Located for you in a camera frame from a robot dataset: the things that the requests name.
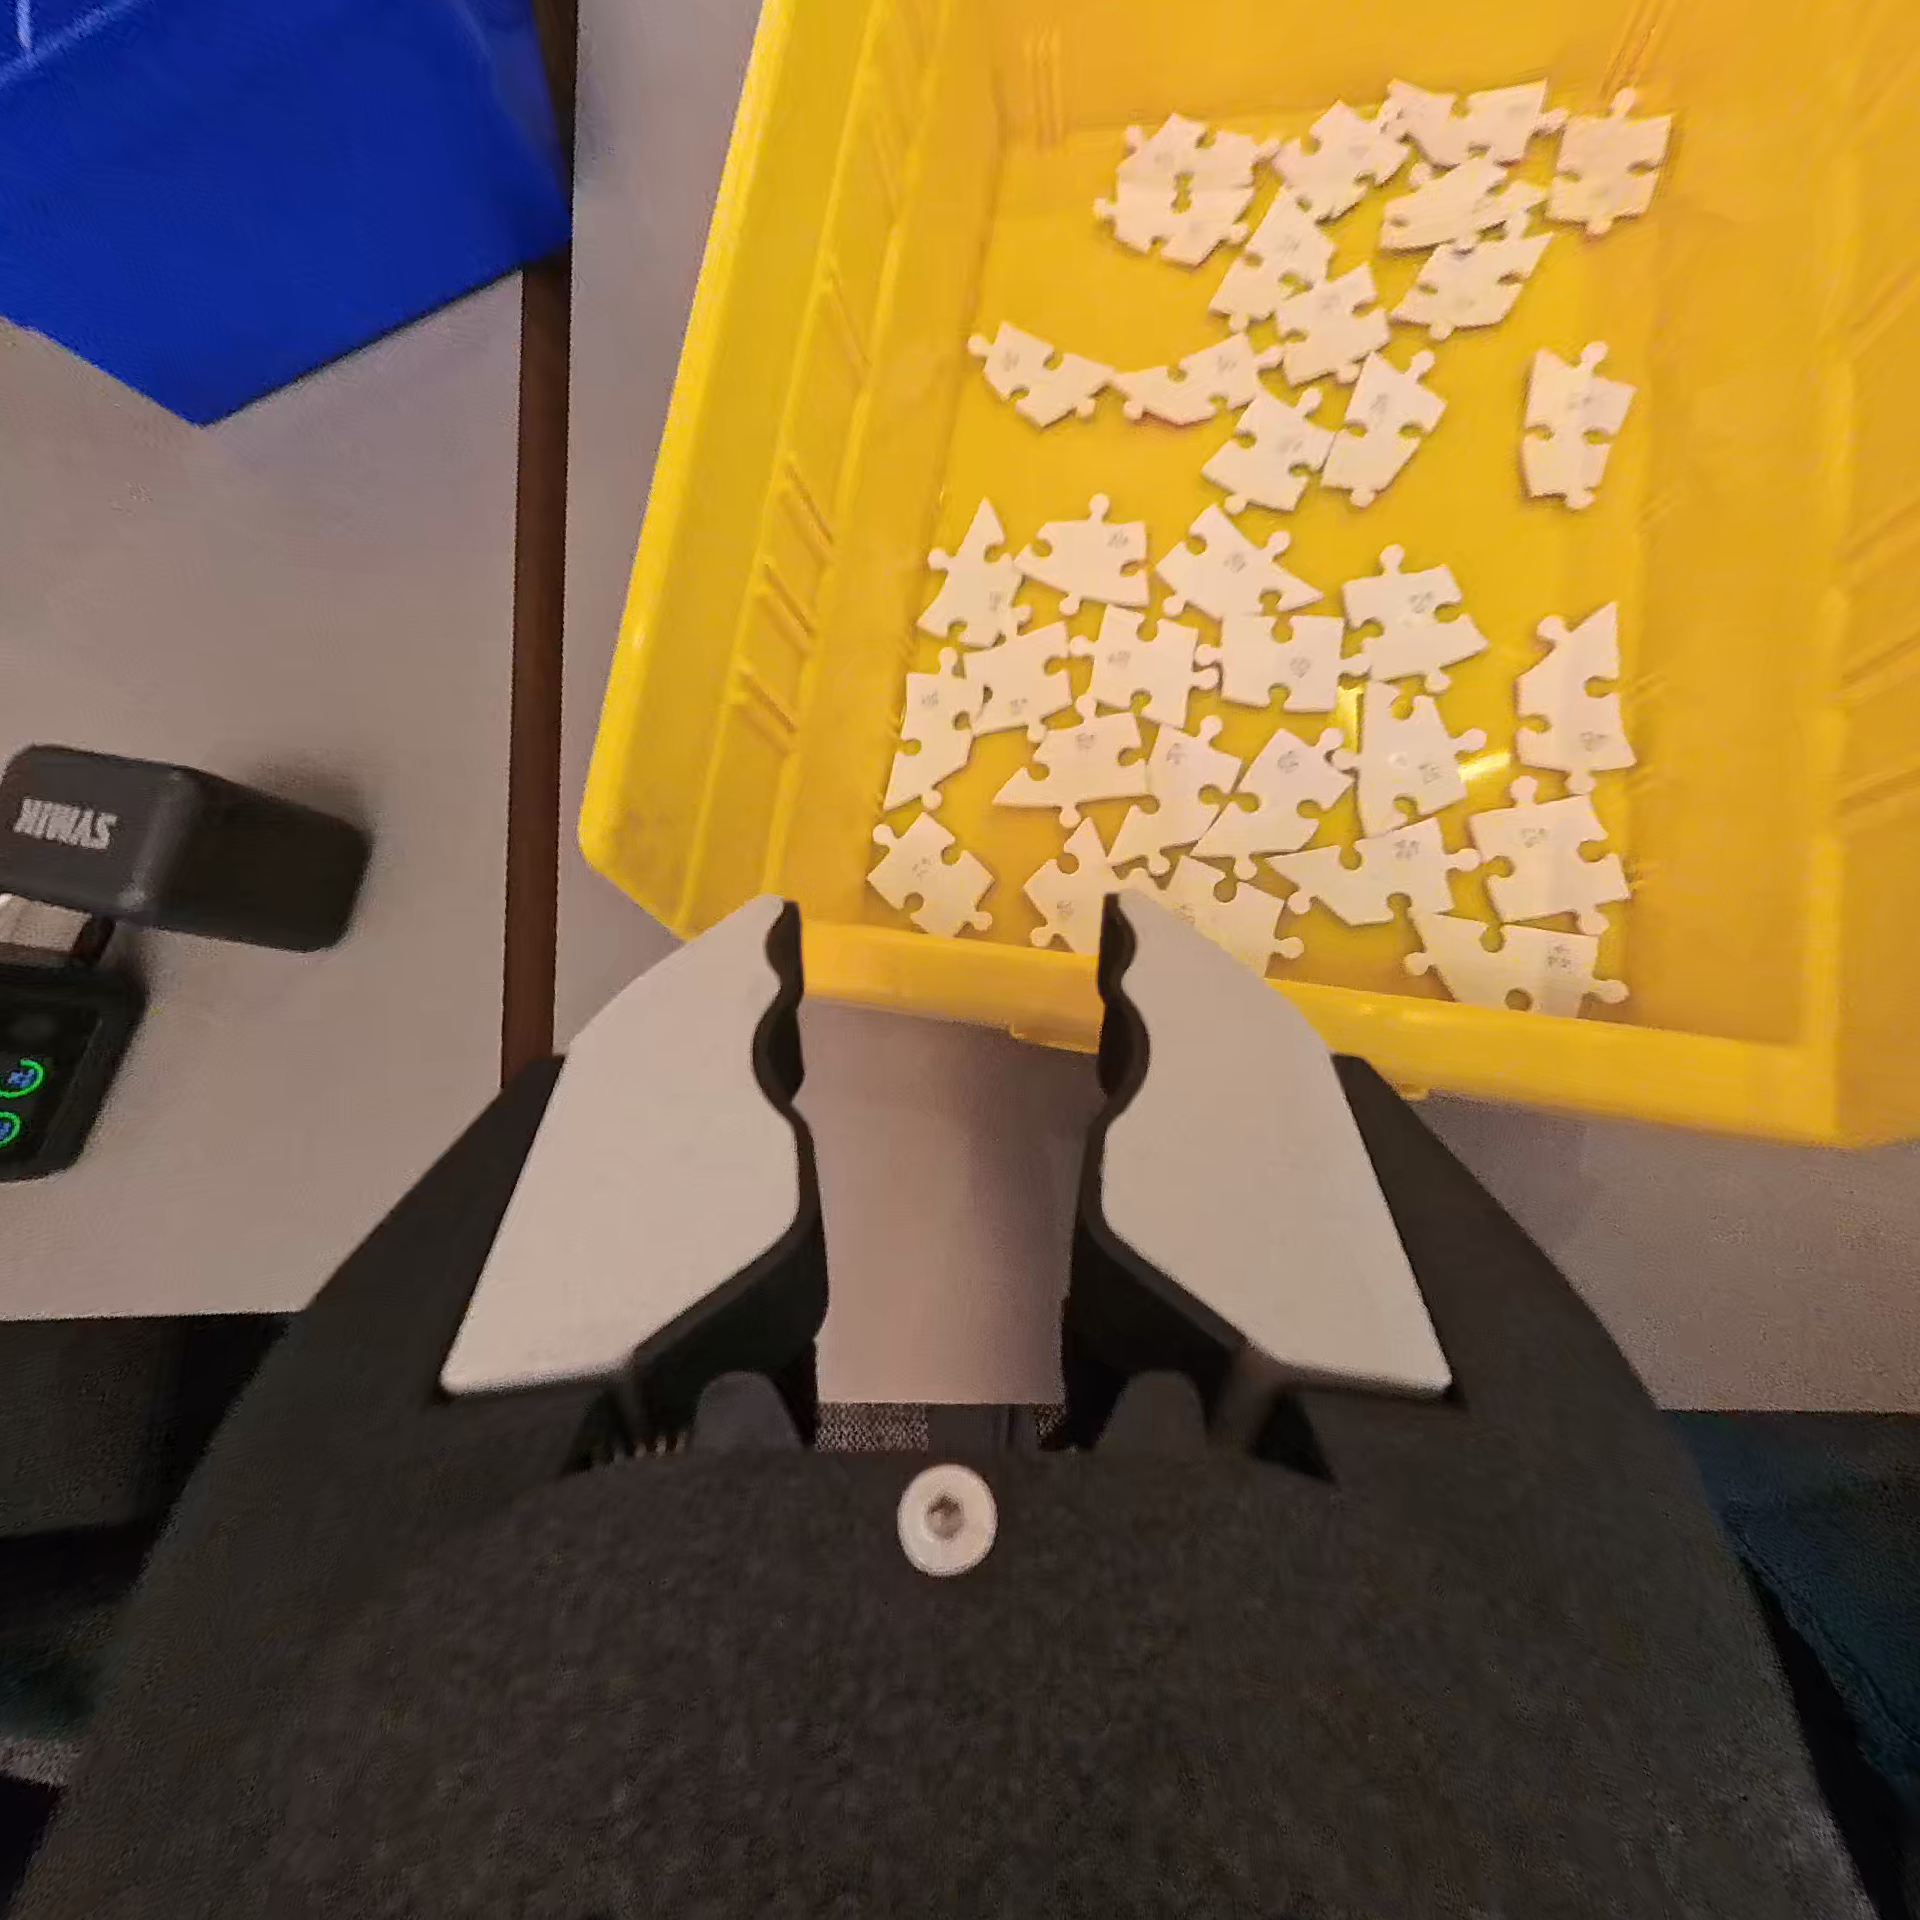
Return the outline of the yellow plastic bin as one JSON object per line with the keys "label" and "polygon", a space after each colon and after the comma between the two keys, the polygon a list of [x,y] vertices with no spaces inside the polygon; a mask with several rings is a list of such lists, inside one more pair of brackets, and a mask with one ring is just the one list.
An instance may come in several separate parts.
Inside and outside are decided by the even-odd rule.
{"label": "yellow plastic bin", "polygon": [[1500,803],[1538,621],[1620,609],[1640,765],[1601,787],[1634,897],[1627,1001],[1497,1015],[1315,912],[1280,984],[1404,1089],[1824,1146],[1915,1139],[1915,4],[768,4],[586,784],[589,865],[677,932],[797,899],[808,986],[1091,1049],[1093,962],[1021,899],[1063,842],[945,817],[997,885],[928,940],[869,885],[933,547],[989,499],[1021,545],[1091,496],[1161,553],[1217,431],[1034,427],[969,361],[1011,321],[1115,363],[1207,333],[1207,280],[1093,215],[1121,132],[1285,137],[1393,79],[1637,89],[1671,172],[1551,245],[1520,311],[1436,355],[1448,416],[1370,511],[1309,499],[1285,562],[1337,594],[1388,545],[1451,564],[1490,653],[1443,703]]}

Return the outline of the blue plastic bin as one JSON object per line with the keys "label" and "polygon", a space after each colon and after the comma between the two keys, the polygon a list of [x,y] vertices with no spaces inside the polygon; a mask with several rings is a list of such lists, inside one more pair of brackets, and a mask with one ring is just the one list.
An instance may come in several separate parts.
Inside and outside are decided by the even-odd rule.
{"label": "blue plastic bin", "polygon": [[213,425],[569,240],[525,2],[5,2],[3,316]]}

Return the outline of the person's dark trousers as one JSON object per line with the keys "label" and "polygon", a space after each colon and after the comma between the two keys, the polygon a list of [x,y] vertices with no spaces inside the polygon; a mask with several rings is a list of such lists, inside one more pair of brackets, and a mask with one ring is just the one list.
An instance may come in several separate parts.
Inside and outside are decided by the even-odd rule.
{"label": "person's dark trousers", "polygon": [[1877,1916],[1919,1916],[1919,1423],[1676,1410]]}

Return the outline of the black device with green lights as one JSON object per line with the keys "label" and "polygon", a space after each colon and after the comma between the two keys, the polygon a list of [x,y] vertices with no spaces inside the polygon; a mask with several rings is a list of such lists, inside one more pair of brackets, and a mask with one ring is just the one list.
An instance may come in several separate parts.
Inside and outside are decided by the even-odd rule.
{"label": "black device with green lights", "polygon": [[81,1162],[146,1012],[121,972],[3,965],[3,1181],[49,1179]]}

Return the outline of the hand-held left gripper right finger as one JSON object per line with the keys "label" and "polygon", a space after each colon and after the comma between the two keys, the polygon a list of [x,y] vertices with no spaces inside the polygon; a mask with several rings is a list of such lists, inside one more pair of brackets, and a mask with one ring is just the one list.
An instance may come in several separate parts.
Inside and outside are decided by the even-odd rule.
{"label": "hand-held left gripper right finger", "polygon": [[1155,1378],[1252,1453],[1304,1389],[1440,1402],[1449,1359],[1313,1023],[1146,895],[1104,901],[1095,986],[1065,1442],[1111,1437]]}

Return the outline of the pile of white puzzle pieces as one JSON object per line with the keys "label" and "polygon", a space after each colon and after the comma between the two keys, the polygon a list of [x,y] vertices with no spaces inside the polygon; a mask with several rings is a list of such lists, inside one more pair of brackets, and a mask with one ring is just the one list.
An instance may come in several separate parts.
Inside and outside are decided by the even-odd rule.
{"label": "pile of white puzzle pieces", "polygon": [[1485,1011],[1583,1017],[1633,883],[1593,792],[1637,765],[1618,603],[1548,616],[1512,679],[1512,738],[1455,727],[1443,695],[1492,637],[1445,562],[1404,545],[1322,587],[1282,520],[1381,504],[1443,423],[1436,348],[1505,324],[1556,232],[1640,220],[1669,114],[1602,109],[1548,81],[1465,95],[1393,81],[1289,140],[1171,114],[1127,128],[1093,215],[1123,248],[1197,271],[1226,257],[1217,336],[1119,369],[1001,323],[968,349],[1021,421],[1196,431],[1203,511],[1159,553],[1107,496],[1011,547],[983,496],[928,553],[916,616],[939,653],[904,676],[871,832],[871,895],[937,940],[992,931],[997,879],[943,819],[976,753],[987,809],[1045,815],[1027,938],[1095,954],[1141,892],[1266,977],[1304,922],[1408,928],[1404,969]]}

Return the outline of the black power adapter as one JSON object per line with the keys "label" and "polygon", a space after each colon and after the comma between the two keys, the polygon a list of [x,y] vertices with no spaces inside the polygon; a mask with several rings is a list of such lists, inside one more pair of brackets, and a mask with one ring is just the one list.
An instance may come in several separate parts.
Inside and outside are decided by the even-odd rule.
{"label": "black power adapter", "polygon": [[280,954],[337,946],[368,832],[192,765],[39,744],[3,777],[3,892]]}

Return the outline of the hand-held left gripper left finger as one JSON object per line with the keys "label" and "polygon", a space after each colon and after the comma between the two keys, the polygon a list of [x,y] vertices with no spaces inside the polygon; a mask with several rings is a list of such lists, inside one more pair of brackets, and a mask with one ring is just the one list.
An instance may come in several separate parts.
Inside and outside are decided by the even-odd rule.
{"label": "hand-held left gripper left finger", "polygon": [[804,1081],[802,916],[756,897],[568,1044],[439,1372],[450,1400],[586,1385],[648,1440],[759,1381],[817,1442],[829,1304]]}

